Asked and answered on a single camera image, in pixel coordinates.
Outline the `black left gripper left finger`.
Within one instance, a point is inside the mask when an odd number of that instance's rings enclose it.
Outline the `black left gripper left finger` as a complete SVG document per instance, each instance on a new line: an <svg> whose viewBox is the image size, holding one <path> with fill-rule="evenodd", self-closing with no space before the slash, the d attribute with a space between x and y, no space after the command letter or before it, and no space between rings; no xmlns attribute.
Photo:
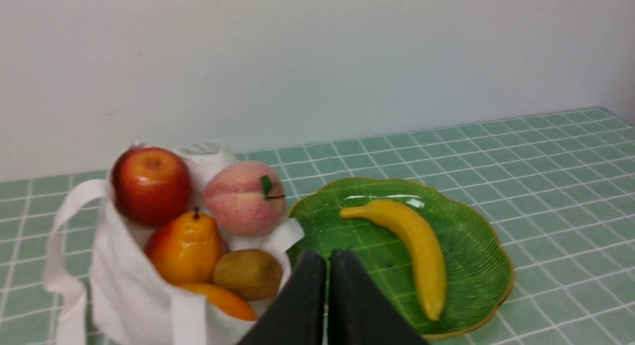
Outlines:
<svg viewBox="0 0 635 345"><path fill-rule="evenodd" d="M320 345L325 314L326 262L304 252L275 301L240 340L241 345Z"/></svg>

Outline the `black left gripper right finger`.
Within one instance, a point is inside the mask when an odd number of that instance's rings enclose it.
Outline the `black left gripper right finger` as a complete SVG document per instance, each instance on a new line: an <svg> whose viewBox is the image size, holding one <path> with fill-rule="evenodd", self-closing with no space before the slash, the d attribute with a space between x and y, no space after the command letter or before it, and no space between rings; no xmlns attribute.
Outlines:
<svg viewBox="0 0 635 345"><path fill-rule="evenodd" d="M330 256L327 311L329 345L426 345L395 309L358 257L348 250Z"/></svg>

